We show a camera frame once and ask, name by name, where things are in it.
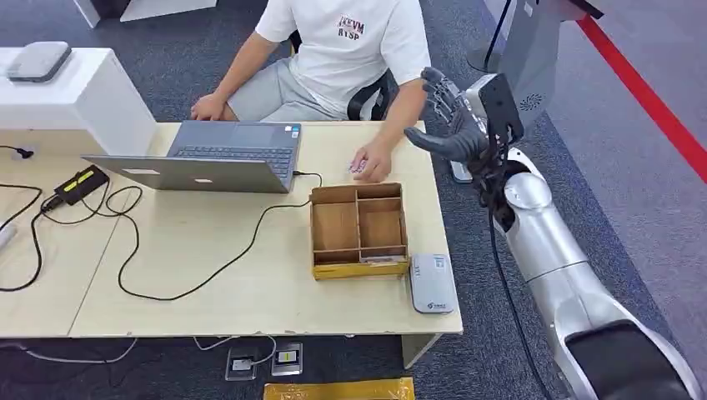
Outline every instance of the silver laptop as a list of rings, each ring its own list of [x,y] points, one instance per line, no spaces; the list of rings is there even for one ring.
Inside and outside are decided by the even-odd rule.
[[[161,190],[288,193],[301,125],[185,121],[166,157],[83,159]]]

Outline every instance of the yellow object on floor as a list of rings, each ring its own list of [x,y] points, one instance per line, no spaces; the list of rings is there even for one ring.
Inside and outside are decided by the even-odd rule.
[[[414,400],[413,379],[265,385],[263,400]]]

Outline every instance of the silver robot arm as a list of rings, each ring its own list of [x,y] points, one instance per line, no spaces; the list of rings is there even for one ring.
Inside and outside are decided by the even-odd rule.
[[[511,147],[524,131],[504,76],[486,75],[466,92],[433,68],[422,78],[429,104],[450,132],[436,137],[412,127],[405,134],[416,146],[464,163],[471,172],[530,288],[573,398],[702,399],[680,353],[597,278],[542,174]]]

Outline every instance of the office chair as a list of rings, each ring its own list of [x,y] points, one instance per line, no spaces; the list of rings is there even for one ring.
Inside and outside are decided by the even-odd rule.
[[[299,36],[298,31],[294,31],[289,36],[289,41],[292,44],[292,54],[299,51],[299,46],[302,44],[302,38]],[[378,98],[374,104],[374,108],[371,111],[371,121],[383,121],[385,117],[385,112],[388,110],[390,103],[393,102],[393,94],[390,90],[390,74],[389,70],[386,71],[382,77],[380,77],[376,82],[364,87],[353,95],[353,98],[348,103],[346,109],[346,114],[350,121],[360,121],[361,111],[364,104],[376,93],[378,92]]]

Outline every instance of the desk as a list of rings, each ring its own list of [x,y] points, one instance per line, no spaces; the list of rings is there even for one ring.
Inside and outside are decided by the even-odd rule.
[[[90,165],[78,157],[37,153],[28,160],[17,161],[11,159],[11,154],[8,150],[0,152],[0,183],[38,186],[44,194],[14,221],[18,234],[0,252],[0,286],[4,288],[25,283],[34,273],[37,255],[29,223],[37,215],[41,200]],[[0,187],[0,220],[29,203],[34,194],[32,190]],[[101,196],[101,192],[93,192],[86,202],[96,206]],[[61,221],[73,221],[88,214],[85,207],[77,205],[60,207],[51,215]],[[67,336],[116,223],[115,219],[96,217],[64,227],[40,218],[37,231],[44,256],[42,272],[32,286],[20,292],[0,292],[0,337]]]
[[[153,155],[167,152],[179,127],[160,125]],[[297,169],[321,173],[326,186],[353,183],[348,164],[378,128],[379,122],[304,123]],[[410,251],[448,253],[429,155],[405,142],[396,150],[389,180],[404,185]],[[116,188],[122,186],[118,181]],[[123,275],[125,286],[170,296],[201,283],[248,244],[265,207],[303,203],[317,183],[316,177],[297,177],[286,196],[147,188],[131,212],[141,242]],[[308,207],[270,213],[251,251],[209,285],[175,302],[154,302],[118,287],[118,269],[135,243],[132,224],[123,218],[70,336],[401,334],[410,367],[442,333],[462,332],[459,310],[417,313],[407,277],[314,281],[309,221]]]

